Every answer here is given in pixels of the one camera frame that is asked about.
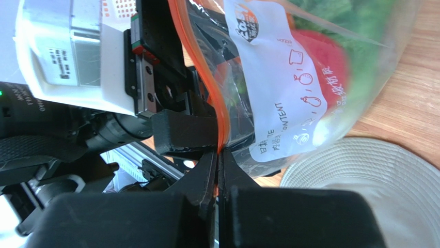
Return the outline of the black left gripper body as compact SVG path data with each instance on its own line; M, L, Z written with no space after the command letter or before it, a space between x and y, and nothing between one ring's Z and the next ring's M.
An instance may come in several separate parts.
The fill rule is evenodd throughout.
M130 28L123 33L125 89L134 100L134 114L147 119L170 110L209 116L201 78L184 63L168 1L135 3Z

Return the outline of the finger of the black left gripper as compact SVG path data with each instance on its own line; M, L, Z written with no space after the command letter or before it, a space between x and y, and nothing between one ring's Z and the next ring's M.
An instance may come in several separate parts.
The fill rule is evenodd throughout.
M163 156L199 160L204 153L217 150L215 117L163 110L152 117L152 131L155 150Z

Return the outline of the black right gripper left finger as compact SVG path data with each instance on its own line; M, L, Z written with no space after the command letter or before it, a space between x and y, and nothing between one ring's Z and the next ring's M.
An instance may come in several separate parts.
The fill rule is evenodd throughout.
M66 193L26 247L214 247L216 151L164 192Z

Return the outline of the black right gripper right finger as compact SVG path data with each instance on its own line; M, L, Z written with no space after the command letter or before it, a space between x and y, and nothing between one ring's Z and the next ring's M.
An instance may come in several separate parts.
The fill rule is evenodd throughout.
M366 200L346 190L259 186L218 156L220 247L385 247Z

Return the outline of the clear orange zip top bag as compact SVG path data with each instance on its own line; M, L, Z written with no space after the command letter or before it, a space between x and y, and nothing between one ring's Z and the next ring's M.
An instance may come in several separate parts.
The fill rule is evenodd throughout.
M395 1L378 45L370 101L327 109L317 72L292 37L295 17L344 36L356 33L292 1L169 1L179 38L218 115L218 145L251 177L271 174L344 137L396 69L422 1Z

